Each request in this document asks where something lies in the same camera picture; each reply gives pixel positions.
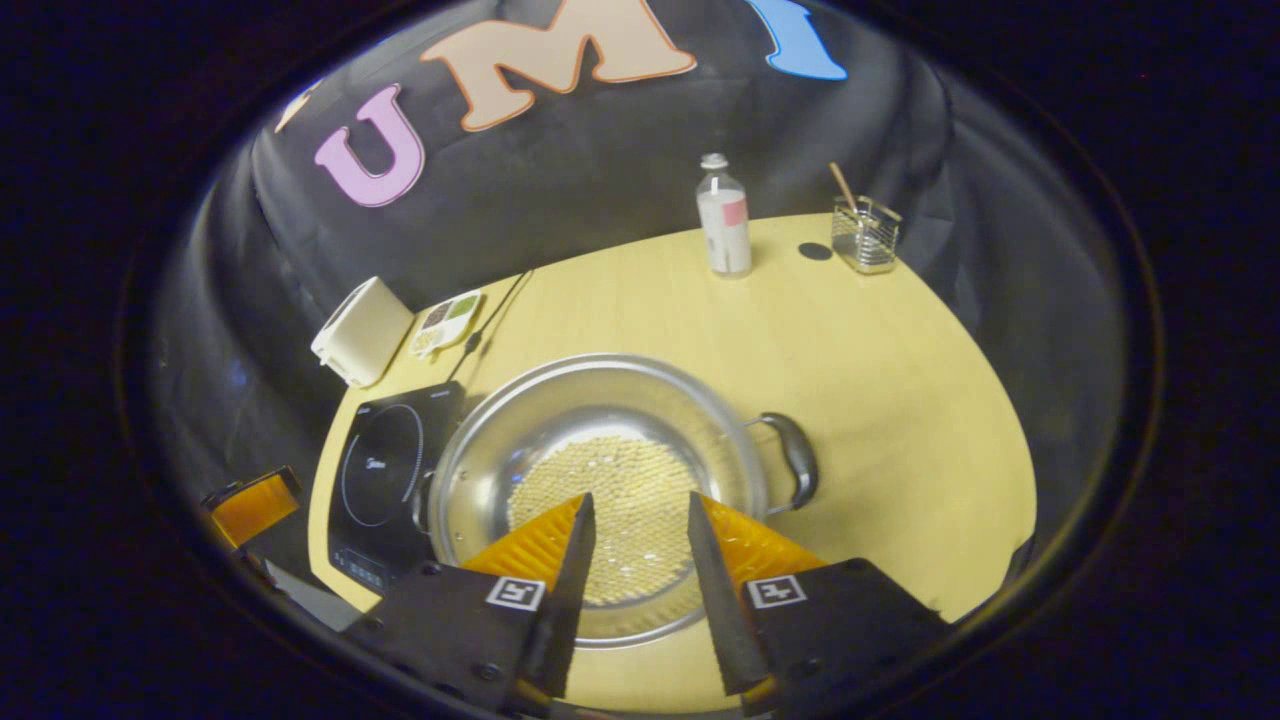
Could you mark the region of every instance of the induction cooktop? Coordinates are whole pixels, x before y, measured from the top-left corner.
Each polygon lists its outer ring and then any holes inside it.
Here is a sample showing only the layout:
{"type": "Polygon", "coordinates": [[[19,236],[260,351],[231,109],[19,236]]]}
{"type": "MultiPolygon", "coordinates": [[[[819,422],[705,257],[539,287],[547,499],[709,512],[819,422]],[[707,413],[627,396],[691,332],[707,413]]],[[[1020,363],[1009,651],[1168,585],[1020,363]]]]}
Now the induction cooktop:
{"type": "Polygon", "coordinates": [[[434,559],[411,501],[426,492],[462,398],[462,386],[449,382],[356,409],[329,503],[329,561],[378,594],[434,559]]]}

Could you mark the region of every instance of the black cable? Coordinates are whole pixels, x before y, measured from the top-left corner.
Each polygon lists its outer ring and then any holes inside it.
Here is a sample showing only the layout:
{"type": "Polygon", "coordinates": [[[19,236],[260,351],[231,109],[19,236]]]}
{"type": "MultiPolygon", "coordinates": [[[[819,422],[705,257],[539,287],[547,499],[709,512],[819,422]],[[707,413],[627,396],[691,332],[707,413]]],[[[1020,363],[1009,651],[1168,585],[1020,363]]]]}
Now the black cable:
{"type": "Polygon", "coordinates": [[[481,336],[484,336],[485,328],[488,328],[489,323],[492,323],[493,319],[498,316],[498,311],[502,310],[502,306],[507,304],[507,300],[511,297],[511,293],[516,292],[516,286],[520,284],[520,281],[525,279],[525,275],[527,275],[531,272],[534,270],[529,269],[525,270],[524,273],[520,273],[520,275],[516,278],[516,282],[511,283],[511,287],[507,288],[507,295],[503,295],[502,300],[498,301],[498,306],[493,309],[493,313],[489,313],[489,319],[486,319],[484,324],[480,325],[480,329],[471,333],[471,337],[467,338],[467,343],[462,346],[462,357],[458,357],[458,364],[453,366],[453,372],[449,373],[449,377],[445,378],[444,382],[452,380],[453,375],[458,374],[458,368],[462,366],[462,361],[467,359],[467,355],[471,355],[472,352],[475,352],[477,347],[480,347],[480,338],[481,336]]]}

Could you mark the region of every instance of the blue letter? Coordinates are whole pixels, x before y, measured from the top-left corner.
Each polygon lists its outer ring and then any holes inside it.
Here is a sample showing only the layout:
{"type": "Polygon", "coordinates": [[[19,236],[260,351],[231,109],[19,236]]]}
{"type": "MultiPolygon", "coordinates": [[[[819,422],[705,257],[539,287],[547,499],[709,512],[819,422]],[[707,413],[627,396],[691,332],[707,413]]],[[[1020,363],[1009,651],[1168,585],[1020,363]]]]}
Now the blue letter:
{"type": "Polygon", "coordinates": [[[827,55],[809,24],[809,9],[791,0],[746,0],[773,36],[773,54],[765,58],[776,70],[818,79],[845,79],[849,73],[827,55]]]}

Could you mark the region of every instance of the wooden tabletop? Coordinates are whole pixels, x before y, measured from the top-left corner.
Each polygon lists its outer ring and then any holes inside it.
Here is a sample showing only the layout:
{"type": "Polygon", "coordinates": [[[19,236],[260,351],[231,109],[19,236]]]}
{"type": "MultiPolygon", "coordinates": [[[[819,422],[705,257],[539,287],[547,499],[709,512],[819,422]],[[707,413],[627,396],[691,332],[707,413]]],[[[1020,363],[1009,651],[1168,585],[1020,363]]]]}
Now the wooden tabletop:
{"type": "MultiPolygon", "coordinates": [[[[867,557],[955,620],[1004,580],[1032,534],[1036,484],[1012,405],[959,320],[905,264],[860,275],[829,245],[829,214],[751,220],[751,274],[719,279],[700,229],[538,268],[456,379],[468,406],[515,377],[585,352],[634,352],[710,386],[745,421],[783,413],[809,434],[822,486],[768,524],[828,562],[867,557]]],[[[513,278],[484,287],[483,320],[513,278]]],[[[401,347],[387,375],[347,392],[311,492],[311,568],[360,610],[378,596],[329,565],[328,519],[347,429],[360,404],[443,382],[456,345],[419,360],[401,347]]],[[[753,425],[774,503],[792,479],[777,437],[753,425]]],[[[577,650],[570,702],[682,712],[731,707],[707,623],[618,650],[577,650]]]]}

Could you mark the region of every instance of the wooden stick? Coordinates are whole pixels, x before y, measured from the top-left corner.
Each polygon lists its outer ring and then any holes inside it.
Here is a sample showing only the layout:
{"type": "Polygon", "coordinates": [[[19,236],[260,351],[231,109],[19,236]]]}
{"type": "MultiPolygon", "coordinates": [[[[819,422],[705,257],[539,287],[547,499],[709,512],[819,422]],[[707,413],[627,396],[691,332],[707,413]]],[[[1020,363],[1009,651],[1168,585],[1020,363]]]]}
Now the wooden stick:
{"type": "Polygon", "coordinates": [[[845,182],[845,173],[841,173],[840,165],[835,163],[827,163],[827,167],[831,168],[831,174],[836,176],[836,182],[840,183],[840,191],[845,193],[845,202],[849,202],[849,211],[856,213],[854,193],[849,192],[849,183],[845,182]]]}

